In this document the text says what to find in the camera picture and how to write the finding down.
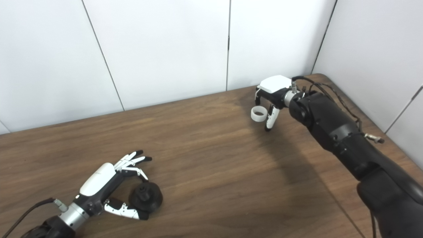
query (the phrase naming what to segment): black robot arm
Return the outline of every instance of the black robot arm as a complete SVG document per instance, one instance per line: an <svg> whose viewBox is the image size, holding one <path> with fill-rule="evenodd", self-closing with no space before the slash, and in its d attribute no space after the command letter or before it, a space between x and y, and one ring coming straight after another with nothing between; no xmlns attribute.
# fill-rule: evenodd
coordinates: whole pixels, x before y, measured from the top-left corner
<svg viewBox="0 0 423 238"><path fill-rule="evenodd" d="M275 102L275 93L273 97L266 94L256 93L256 104L264 97L276 107L289 108L290 115L359 181L358 195L377 219L383 238L423 237L422 186L376 149L332 99L316 91L287 97L292 87L279 90Z"/></svg>

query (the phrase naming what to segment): wall seam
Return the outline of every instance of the wall seam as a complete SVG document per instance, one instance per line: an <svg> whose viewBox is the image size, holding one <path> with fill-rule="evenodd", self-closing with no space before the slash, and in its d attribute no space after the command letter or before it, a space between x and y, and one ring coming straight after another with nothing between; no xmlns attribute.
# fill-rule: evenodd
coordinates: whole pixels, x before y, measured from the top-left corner
<svg viewBox="0 0 423 238"><path fill-rule="evenodd" d="M324 38L326 37L327 29L329 28L329 24L330 24L330 21L332 20L333 12L335 11L335 7L337 3L338 3L338 0L336 0L335 4L333 4L332 13L330 14L329 21L327 22L327 25L326 25L326 30L324 31L323 38L321 39L319 50L317 51L316 59L314 59L314 64L313 64L313 67L311 68L311 72L310 72L311 74L313 73L314 67L317 62L317 58L319 57L321 46L323 45Z"/></svg>
<svg viewBox="0 0 423 238"><path fill-rule="evenodd" d="M109 65L107 64L106 57L104 56L103 49L102 49L102 47L100 45L99 39L97 38L97 34L96 34L96 31L94 30L94 26L93 26L93 23L91 22L91 18L90 18L89 14L88 14L87 8L85 7L84 0L81 0L81 2L82 2L82 5L84 6L85 13L87 14L88 21L90 22L91 29L93 29L93 33L94 33L94 36L96 37L96 41L97 41L97 44L98 44L98 46L100 48L100 52L102 53L104 63L106 64L107 71L109 72L109 75L110 75L110 78L112 80L113 86L115 87L116 94L118 95L119 102L121 103L122 110L125 111L125 108L124 108L124 105L122 103L121 97L119 95L118 89L116 88L116 84L115 84L115 81L113 79L112 73L110 72Z"/></svg>
<svg viewBox="0 0 423 238"><path fill-rule="evenodd" d="M398 119L401 117L401 115L405 112L405 110L408 108L408 106L410 106L411 102L414 101L414 99L417 97L417 95L422 91L423 89L423 85L419 87L419 89L417 90L417 92L413 95L413 97L411 98L411 100L407 103L407 105L404 107L404 109L402 109L402 111L400 112L400 114L395 118L395 120L392 122L392 124L388 127L388 129L386 129L385 134L388 133L388 131L391 129L391 127L395 124L396 121L398 121Z"/></svg>

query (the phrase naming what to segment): black joint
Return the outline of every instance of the black joint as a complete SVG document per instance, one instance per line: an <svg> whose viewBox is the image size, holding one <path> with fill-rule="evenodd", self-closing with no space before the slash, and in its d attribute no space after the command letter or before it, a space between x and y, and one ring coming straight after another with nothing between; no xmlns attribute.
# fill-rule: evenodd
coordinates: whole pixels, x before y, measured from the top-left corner
<svg viewBox="0 0 423 238"><path fill-rule="evenodd" d="M132 176L137 176L138 172L134 171L134 170L122 170L121 174L124 177L132 177Z"/></svg>
<svg viewBox="0 0 423 238"><path fill-rule="evenodd" d="M116 199L114 197L109 198L108 205L111 206L113 209L119 210L123 204L124 202L119 199Z"/></svg>

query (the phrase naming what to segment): wooden table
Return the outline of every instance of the wooden table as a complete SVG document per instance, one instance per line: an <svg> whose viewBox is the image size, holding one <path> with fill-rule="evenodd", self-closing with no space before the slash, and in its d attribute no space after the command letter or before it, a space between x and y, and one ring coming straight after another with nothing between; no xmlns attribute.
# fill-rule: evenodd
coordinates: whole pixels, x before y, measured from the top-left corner
<svg viewBox="0 0 423 238"><path fill-rule="evenodd" d="M153 161L140 167L160 186L162 207L148 221L104 213L79 236L371 237L355 179L287 110L269 133L252 121L254 88L0 136L0 233L35 202L55 197L69 204L100 165L143 149ZM366 132L382 135L347 103ZM423 183L421 170L385 139L377 147ZM113 195L127 201L138 183L128 179ZM53 205L37 208L11 237L55 214Z"/></svg>

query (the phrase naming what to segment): metal connector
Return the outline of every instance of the metal connector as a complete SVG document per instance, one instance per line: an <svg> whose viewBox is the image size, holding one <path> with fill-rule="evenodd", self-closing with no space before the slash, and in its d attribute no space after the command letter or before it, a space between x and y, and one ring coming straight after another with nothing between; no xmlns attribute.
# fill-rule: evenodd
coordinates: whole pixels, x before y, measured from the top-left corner
<svg viewBox="0 0 423 238"><path fill-rule="evenodd" d="M59 210L61 210L62 212L66 212L68 210L68 206L66 206L62 201L60 201L59 199L54 200L54 204L57 205L57 207L59 208Z"/></svg>
<svg viewBox="0 0 423 238"><path fill-rule="evenodd" d="M374 136L374 135L366 133L366 134L364 134L364 137L366 137L367 139L369 139L371 141L374 141L375 143L383 144L385 142L385 140L380 136Z"/></svg>
<svg viewBox="0 0 423 238"><path fill-rule="evenodd" d="M293 93L297 93L297 83L295 81L291 81L291 90Z"/></svg>

